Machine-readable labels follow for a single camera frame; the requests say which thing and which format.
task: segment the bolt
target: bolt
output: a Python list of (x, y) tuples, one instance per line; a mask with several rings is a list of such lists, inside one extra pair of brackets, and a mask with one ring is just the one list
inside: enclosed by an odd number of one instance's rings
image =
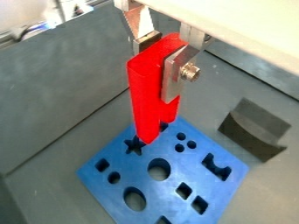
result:
[(180, 68), (180, 76), (182, 80), (196, 81), (200, 77), (201, 70), (192, 64), (186, 63)]

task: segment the metal bracket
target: metal bracket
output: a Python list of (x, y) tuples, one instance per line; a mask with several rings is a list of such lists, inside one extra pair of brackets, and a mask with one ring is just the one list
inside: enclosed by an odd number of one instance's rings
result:
[(148, 7), (132, 0), (114, 0), (114, 6), (122, 11), (125, 22), (133, 38), (133, 53), (137, 55), (148, 46), (161, 39), (162, 34), (154, 30)]
[(196, 55), (204, 51), (214, 38), (181, 23), (180, 39), (189, 44), (164, 60), (161, 100), (165, 103), (180, 95), (182, 80), (197, 80), (201, 70), (194, 66)]

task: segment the square hole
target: square hole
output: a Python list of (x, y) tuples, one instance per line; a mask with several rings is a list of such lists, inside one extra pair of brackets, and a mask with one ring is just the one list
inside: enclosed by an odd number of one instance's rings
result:
[(184, 200), (188, 199), (188, 197), (190, 196), (192, 194), (192, 189), (184, 184), (184, 183), (180, 183), (178, 187), (176, 188), (176, 193), (181, 196), (181, 198)]
[(200, 196), (196, 196), (193, 202), (190, 203), (190, 206), (198, 214), (204, 214), (208, 207), (208, 203)]
[(108, 161), (106, 161), (104, 158), (101, 158), (101, 159), (97, 161), (97, 163), (95, 163), (95, 168), (97, 168), (97, 170), (98, 170), (99, 172), (102, 172), (108, 167), (109, 167), (109, 163), (108, 163)]

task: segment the blue board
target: blue board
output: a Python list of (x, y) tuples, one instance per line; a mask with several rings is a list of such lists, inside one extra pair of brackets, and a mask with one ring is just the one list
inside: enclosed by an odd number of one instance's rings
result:
[(130, 125), (77, 170), (114, 222), (217, 223), (248, 167), (180, 117), (150, 144), (134, 134)]

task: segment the shaped cutout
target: shaped cutout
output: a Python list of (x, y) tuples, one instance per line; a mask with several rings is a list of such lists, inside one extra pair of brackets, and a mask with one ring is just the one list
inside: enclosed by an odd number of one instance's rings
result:
[(205, 168), (218, 177), (220, 180), (225, 181), (229, 174), (230, 174), (230, 168), (226, 166), (224, 168), (218, 168), (213, 164), (213, 155), (209, 153), (206, 157), (201, 160), (201, 164), (205, 166)]
[(193, 141), (188, 141), (186, 146), (193, 150), (196, 148), (196, 143)]
[(190, 203), (190, 207), (198, 214), (204, 214), (208, 208), (208, 203), (200, 196), (196, 196), (193, 202)]
[(182, 151), (184, 151), (184, 147), (182, 147), (182, 145), (177, 143), (177, 144), (174, 145), (174, 150), (176, 150), (177, 152), (182, 152)]
[(170, 175), (170, 165), (162, 158), (154, 158), (146, 167), (146, 171), (154, 180), (162, 181)]
[(174, 191), (184, 200), (186, 200), (192, 194), (192, 189), (184, 183), (180, 183)]
[(124, 201), (132, 210), (141, 212), (145, 209), (145, 196), (141, 191), (132, 186), (125, 189)]
[(108, 174), (108, 177), (106, 177), (106, 181), (109, 184), (116, 184), (120, 180), (120, 174), (118, 172), (113, 171)]
[(177, 133), (176, 138), (177, 138), (180, 141), (182, 141), (182, 140), (185, 139), (185, 135), (180, 132), (180, 133)]
[(137, 136), (134, 136), (132, 140), (125, 140), (125, 145), (125, 154), (133, 152), (137, 156), (141, 156), (141, 148), (145, 146), (145, 143), (138, 139)]
[(97, 168), (97, 170), (98, 170), (99, 172), (102, 172), (108, 167), (109, 167), (109, 163), (108, 163), (108, 161), (106, 161), (104, 158), (101, 158), (101, 159), (97, 161), (97, 163), (95, 163), (95, 168)]
[(164, 132), (168, 128), (168, 123), (166, 122), (161, 122), (160, 123), (160, 131)]

